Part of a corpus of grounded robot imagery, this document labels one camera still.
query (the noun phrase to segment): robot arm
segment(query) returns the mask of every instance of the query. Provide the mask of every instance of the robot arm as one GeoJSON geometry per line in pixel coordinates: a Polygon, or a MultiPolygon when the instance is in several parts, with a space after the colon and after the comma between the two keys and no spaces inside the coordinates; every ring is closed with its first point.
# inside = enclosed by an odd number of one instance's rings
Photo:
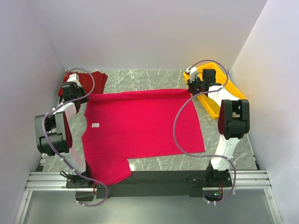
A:
{"type": "MultiPolygon", "coordinates": [[[[188,80],[189,92],[193,95],[205,91],[214,91],[221,87],[216,83],[216,71],[214,69],[203,69],[201,80],[195,67],[186,70],[190,74],[188,80]]],[[[216,149],[216,155],[223,155],[231,158],[235,147],[249,131],[249,102],[239,99],[230,94],[226,89],[206,94],[207,97],[214,100],[220,106],[218,119],[218,130],[220,133],[219,143],[216,149]]],[[[229,162],[220,157],[214,157],[210,161],[213,170],[229,170],[229,162]]]]}
{"type": "MultiPolygon", "coordinates": [[[[83,87],[79,82],[79,77],[76,73],[69,76],[67,82],[62,84],[63,99],[69,101],[82,97],[85,94],[83,87]]],[[[82,175],[92,177],[90,168],[84,159],[79,156],[73,146],[73,140],[71,136],[70,127],[68,124],[69,119],[79,112],[81,103],[85,103],[89,98],[84,98],[75,102],[67,103],[62,106],[55,113],[50,115],[45,121],[46,131],[58,152],[67,159],[67,161],[82,175]]],[[[58,157],[48,145],[48,142],[44,136],[42,129],[42,119],[44,115],[35,117],[35,129],[36,129],[36,143],[40,153],[46,153],[48,156],[58,157]]],[[[84,179],[78,177],[76,173],[66,166],[69,170],[68,178],[74,183],[81,184],[82,187],[90,186],[90,182],[86,182],[84,179]]]]}

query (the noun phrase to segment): purple cable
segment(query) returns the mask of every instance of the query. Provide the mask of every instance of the purple cable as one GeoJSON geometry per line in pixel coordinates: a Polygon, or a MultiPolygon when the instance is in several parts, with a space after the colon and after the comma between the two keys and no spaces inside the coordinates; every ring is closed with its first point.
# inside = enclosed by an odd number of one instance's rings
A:
{"type": "Polygon", "coordinates": [[[104,199],[103,199],[102,201],[100,201],[99,203],[96,203],[96,204],[84,204],[84,203],[82,203],[82,202],[78,202],[79,204],[81,204],[81,205],[83,205],[83,206],[86,206],[86,207],[93,207],[93,206],[97,206],[97,205],[102,204],[102,203],[108,198],[108,188],[107,188],[107,186],[106,186],[103,182],[101,182],[101,181],[98,181],[98,180],[95,180],[95,179],[93,179],[93,178],[89,178],[89,177],[86,177],[86,176],[83,176],[82,174],[80,174],[80,173],[79,173],[79,172],[78,172],[78,171],[77,171],[77,170],[76,170],[76,169],[75,169],[75,168],[74,168],[74,167],[67,161],[67,159],[64,158],[64,156],[61,155],[61,154],[55,149],[55,147],[53,146],[52,142],[50,141],[50,138],[49,138],[49,136],[48,136],[48,134],[47,134],[47,131],[46,131],[46,128],[45,128],[45,121],[46,121],[46,119],[47,119],[47,117],[48,117],[49,115],[55,113],[55,111],[57,111],[57,110],[60,109],[62,106],[66,105],[66,104],[68,104],[68,103],[71,103],[71,102],[74,102],[74,101],[77,101],[77,100],[81,100],[81,99],[83,99],[83,98],[85,98],[85,97],[88,97],[88,96],[93,92],[93,89],[94,89],[94,87],[95,87],[95,81],[94,81],[94,78],[93,78],[92,74],[91,74],[89,71],[85,70],[85,69],[74,68],[74,69],[69,70],[69,71],[66,73],[66,76],[67,76],[71,71],[74,71],[74,70],[82,70],[82,71],[87,72],[87,73],[90,75],[90,77],[91,77],[92,80],[93,80],[93,87],[92,87],[92,89],[91,89],[90,92],[89,92],[88,94],[86,94],[85,96],[82,96],[82,97],[79,97],[79,98],[77,98],[77,99],[72,99],[72,100],[69,100],[69,101],[67,101],[67,102],[61,103],[61,104],[59,104],[55,109],[53,109],[51,112],[46,113],[46,114],[44,115],[44,117],[43,117],[43,120],[42,120],[42,127],[43,127],[43,134],[45,135],[45,138],[46,138],[46,140],[47,140],[49,146],[50,146],[51,149],[54,151],[54,153],[57,154],[57,155],[62,159],[62,161],[63,161],[63,162],[64,162],[70,169],[72,169],[78,176],[80,176],[80,177],[82,177],[82,178],[84,178],[84,179],[86,179],[86,180],[93,181],[93,182],[95,182],[95,183],[97,183],[97,184],[100,184],[100,185],[102,185],[102,186],[105,188],[105,190],[106,190],[106,195],[105,195],[104,199]]]}
{"type": "Polygon", "coordinates": [[[188,156],[192,156],[192,157],[197,157],[197,158],[205,158],[205,157],[220,157],[220,158],[223,158],[223,159],[226,159],[231,165],[232,165],[232,168],[234,170],[234,180],[233,180],[233,185],[232,185],[232,188],[231,190],[229,191],[229,193],[221,200],[221,201],[218,201],[218,202],[215,202],[215,203],[221,203],[223,201],[225,201],[232,193],[233,193],[233,190],[235,188],[235,181],[236,181],[236,169],[235,169],[235,166],[233,165],[232,161],[226,157],[226,156],[223,156],[223,155],[193,155],[193,154],[190,154],[188,152],[186,152],[185,150],[182,149],[182,147],[179,145],[178,143],[178,140],[177,140],[177,136],[176,136],[176,126],[177,126],[177,121],[178,121],[178,117],[180,116],[182,110],[186,107],[186,105],[191,101],[193,100],[194,98],[200,96],[200,95],[203,95],[203,94],[207,94],[207,93],[211,93],[211,92],[219,92],[221,89],[223,89],[225,87],[225,85],[228,83],[228,71],[225,69],[225,67],[220,64],[219,62],[217,61],[214,61],[214,60],[209,60],[209,59],[206,59],[206,60],[201,60],[197,63],[195,63],[193,66],[191,67],[194,67],[196,66],[197,64],[199,63],[202,63],[202,62],[214,62],[216,64],[218,64],[220,67],[222,67],[222,69],[224,70],[225,72],[225,75],[226,75],[226,81],[224,83],[224,85],[222,87],[220,87],[219,89],[217,90],[213,90],[213,91],[206,91],[206,92],[201,92],[201,93],[198,93],[194,96],[192,96],[190,99],[188,99],[184,105],[181,107],[181,109],[179,109],[178,113],[177,113],[177,116],[176,118],[174,119],[174,123],[173,123],[173,130],[172,130],[172,133],[173,133],[173,139],[174,139],[174,142],[176,143],[177,147],[179,148],[179,150],[181,150],[183,153],[185,153],[186,155],[188,156]]]}

